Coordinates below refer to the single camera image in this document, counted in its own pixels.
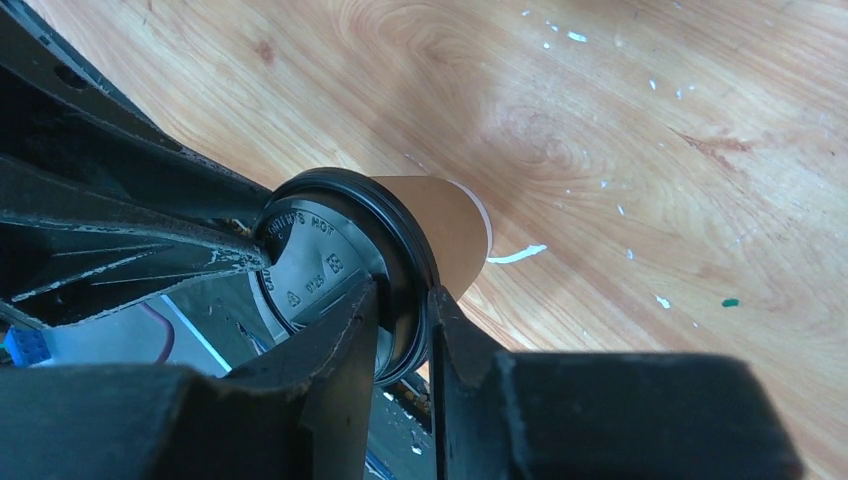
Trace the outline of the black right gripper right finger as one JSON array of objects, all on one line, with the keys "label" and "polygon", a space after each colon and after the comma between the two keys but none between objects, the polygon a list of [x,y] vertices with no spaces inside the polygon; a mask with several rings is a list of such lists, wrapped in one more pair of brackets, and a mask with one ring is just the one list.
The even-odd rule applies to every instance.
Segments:
[{"label": "black right gripper right finger", "polygon": [[440,479],[800,479],[803,460],[742,361],[511,352],[443,287],[427,300]]}]

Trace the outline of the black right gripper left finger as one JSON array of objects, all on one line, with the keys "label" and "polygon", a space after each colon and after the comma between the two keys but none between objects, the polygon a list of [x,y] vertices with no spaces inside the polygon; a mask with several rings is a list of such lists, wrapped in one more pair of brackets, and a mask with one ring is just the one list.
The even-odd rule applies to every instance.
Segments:
[{"label": "black right gripper left finger", "polygon": [[176,365],[5,369],[5,479],[359,479],[377,288],[223,378]]}]

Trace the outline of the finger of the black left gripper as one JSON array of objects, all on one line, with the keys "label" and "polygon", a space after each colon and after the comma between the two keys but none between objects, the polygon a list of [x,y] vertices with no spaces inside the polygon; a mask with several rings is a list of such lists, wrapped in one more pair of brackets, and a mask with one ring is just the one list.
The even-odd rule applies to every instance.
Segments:
[{"label": "finger of the black left gripper", "polygon": [[1,153],[187,218],[250,223],[271,196],[162,131],[23,1],[1,4]]},{"label": "finger of the black left gripper", "polygon": [[1,318],[13,326],[74,324],[270,263],[244,235],[1,158]]}]

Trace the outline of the black plastic cup lid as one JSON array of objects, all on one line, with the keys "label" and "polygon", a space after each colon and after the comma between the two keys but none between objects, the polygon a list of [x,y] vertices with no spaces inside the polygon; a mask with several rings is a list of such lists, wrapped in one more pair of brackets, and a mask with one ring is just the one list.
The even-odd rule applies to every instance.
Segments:
[{"label": "black plastic cup lid", "polygon": [[253,236],[271,264],[248,281],[274,343],[305,329],[366,278],[377,288],[376,385],[424,363],[425,306],[440,282],[438,267],[421,223],[388,187],[351,170],[307,170],[271,194]]}]

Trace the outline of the brown paper cup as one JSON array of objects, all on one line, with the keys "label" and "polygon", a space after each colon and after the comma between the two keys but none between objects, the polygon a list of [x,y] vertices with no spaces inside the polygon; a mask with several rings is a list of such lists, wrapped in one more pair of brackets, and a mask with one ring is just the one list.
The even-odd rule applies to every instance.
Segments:
[{"label": "brown paper cup", "polygon": [[459,300],[480,275],[493,245],[488,212],[469,188],[433,176],[376,176],[410,211],[434,255],[440,283]]}]

